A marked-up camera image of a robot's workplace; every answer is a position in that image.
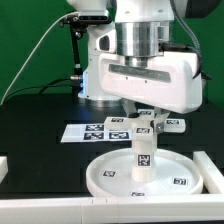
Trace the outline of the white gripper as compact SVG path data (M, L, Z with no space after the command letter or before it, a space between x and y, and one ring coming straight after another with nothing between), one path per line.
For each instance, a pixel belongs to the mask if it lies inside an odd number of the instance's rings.
M103 53L99 80L104 92L126 98L122 106L128 118L139 116L135 102L157 107L150 125L161 134L169 111L189 113L200 107L202 78L196 76L197 65L195 53L166 51L149 58L146 68L126 66L123 56Z

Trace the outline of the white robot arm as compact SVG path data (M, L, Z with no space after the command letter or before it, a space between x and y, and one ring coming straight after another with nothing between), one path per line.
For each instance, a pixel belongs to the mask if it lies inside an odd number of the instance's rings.
M126 113L136 102L157 110L151 125L161 133L170 112L189 113L202 103L208 76L200 45L174 44L170 25L178 21L190 37L186 18L203 18L221 0L67 0L76 9L72 22L89 35L83 98L123 100Z

